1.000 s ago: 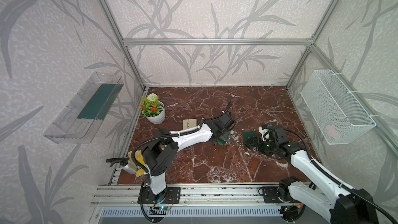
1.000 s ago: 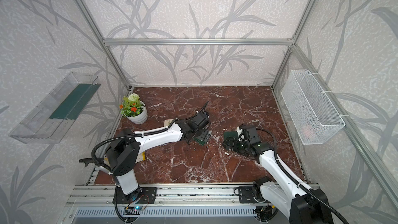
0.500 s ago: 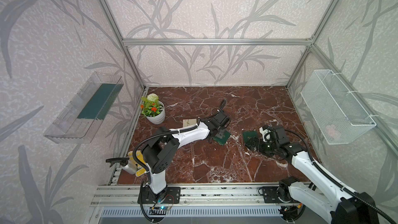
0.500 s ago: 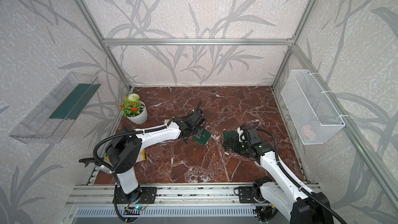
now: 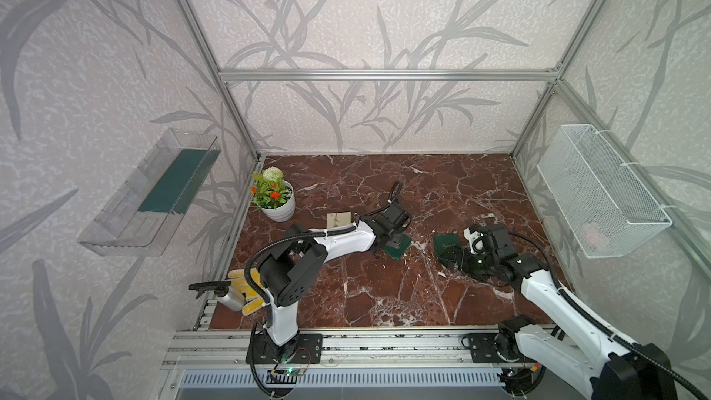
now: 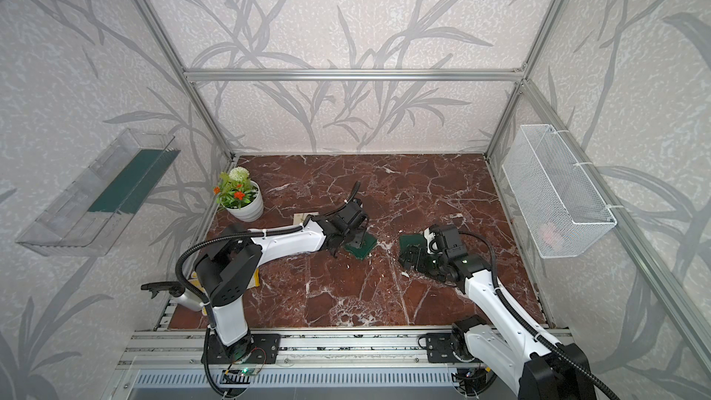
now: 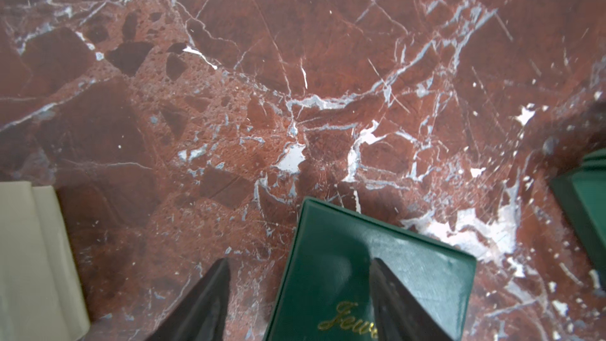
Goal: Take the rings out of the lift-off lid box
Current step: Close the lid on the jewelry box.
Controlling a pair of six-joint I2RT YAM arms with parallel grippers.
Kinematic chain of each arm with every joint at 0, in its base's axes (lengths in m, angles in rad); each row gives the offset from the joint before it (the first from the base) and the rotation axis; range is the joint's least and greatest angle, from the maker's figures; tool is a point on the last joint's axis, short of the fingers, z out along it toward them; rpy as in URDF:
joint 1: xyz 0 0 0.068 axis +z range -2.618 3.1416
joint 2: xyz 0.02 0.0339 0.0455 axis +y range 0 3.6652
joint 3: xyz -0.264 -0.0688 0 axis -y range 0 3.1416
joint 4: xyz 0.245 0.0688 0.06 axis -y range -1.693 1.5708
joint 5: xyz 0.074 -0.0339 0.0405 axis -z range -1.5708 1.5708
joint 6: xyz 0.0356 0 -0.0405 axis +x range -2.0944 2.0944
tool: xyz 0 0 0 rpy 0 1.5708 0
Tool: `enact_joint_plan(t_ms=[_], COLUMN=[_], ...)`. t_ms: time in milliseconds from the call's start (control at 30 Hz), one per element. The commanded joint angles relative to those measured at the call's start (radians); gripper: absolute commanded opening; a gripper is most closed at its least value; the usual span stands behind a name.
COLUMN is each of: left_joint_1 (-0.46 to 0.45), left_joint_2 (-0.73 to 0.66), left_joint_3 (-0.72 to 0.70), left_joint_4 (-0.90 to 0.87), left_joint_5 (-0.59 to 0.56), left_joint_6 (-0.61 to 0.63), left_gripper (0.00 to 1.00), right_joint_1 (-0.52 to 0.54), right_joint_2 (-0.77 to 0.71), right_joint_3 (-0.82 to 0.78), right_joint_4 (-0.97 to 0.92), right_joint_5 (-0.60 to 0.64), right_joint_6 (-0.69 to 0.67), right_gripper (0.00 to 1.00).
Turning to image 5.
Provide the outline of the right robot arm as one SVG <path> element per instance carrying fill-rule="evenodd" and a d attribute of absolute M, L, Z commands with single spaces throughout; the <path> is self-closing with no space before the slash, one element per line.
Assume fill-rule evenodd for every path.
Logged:
<path fill-rule="evenodd" d="M 586 399 L 675 399 L 679 387 L 705 398 L 658 346 L 637 343 L 581 302 L 559 281 L 538 242 L 500 224 L 471 226 L 465 236 L 465 242 L 455 234 L 435 237 L 435 255 L 445 268 L 482 283 L 497 279 L 555 324 L 546 331 L 520 315 L 501 322 L 491 338 L 463 340 L 475 362 L 522 364 L 500 377 L 512 397 L 527 396 L 553 372 Z"/>

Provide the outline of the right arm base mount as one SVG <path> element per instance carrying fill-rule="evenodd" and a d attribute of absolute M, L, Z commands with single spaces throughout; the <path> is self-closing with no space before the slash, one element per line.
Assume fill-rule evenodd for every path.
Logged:
<path fill-rule="evenodd" d="M 534 364 L 520 353 L 516 340 L 503 333 L 469 333 L 460 339 L 460 344 L 470 352 L 473 363 Z"/>

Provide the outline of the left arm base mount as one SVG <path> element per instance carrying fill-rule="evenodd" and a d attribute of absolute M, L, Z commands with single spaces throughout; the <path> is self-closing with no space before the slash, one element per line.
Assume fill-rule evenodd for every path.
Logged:
<path fill-rule="evenodd" d="M 277 346 L 267 333 L 258 333 L 250 339 L 246 362 L 267 364 L 318 364 L 323 349 L 323 335 L 298 333 L 283 346 Z"/>

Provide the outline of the green jewelry box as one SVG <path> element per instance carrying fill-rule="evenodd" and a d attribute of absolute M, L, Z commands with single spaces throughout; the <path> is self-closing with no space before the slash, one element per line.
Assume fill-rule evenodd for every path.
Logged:
<path fill-rule="evenodd" d="M 455 233 L 437 234 L 433 237 L 433 244 L 437 257 L 446 257 L 461 248 L 461 239 Z"/>

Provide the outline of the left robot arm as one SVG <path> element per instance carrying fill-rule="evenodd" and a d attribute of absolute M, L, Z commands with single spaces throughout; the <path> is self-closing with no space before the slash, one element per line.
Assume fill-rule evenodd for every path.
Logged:
<path fill-rule="evenodd" d="M 246 285 L 270 309 L 266 335 L 285 346 L 298 335 L 298 303 L 327 262 L 355 253 L 374 252 L 402 234 L 411 220 L 393 200 L 386 207 L 335 229 L 291 226 L 279 240 L 264 246 L 244 266 Z"/>

